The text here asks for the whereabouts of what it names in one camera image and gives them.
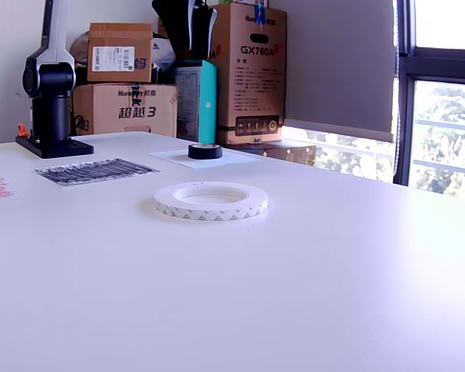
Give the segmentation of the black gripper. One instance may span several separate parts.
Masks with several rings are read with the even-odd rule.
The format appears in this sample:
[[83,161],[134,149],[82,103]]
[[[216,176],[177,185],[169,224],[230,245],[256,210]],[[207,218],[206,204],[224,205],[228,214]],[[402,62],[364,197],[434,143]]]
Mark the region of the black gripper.
[[206,1],[156,0],[153,9],[162,19],[169,19],[167,35],[175,51],[191,49],[194,59],[208,59],[217,11]]

